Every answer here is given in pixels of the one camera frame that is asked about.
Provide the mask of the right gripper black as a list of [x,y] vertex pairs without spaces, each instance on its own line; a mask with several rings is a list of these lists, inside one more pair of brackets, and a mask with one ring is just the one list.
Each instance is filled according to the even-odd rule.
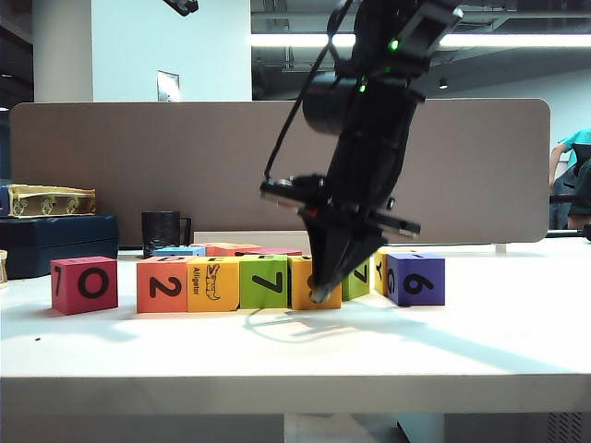
[[[302,220],[313,261],[313,303],[326,302],[345,277],[387,242],[382,234],[375,233],[386,231],[410,238],[420,235],[418,222],[389,214],[396,203],[394,196],[371,208],[335,199],[323,175],[303,175],[302,186]],[[352,234],[350,229],[364,233]]]

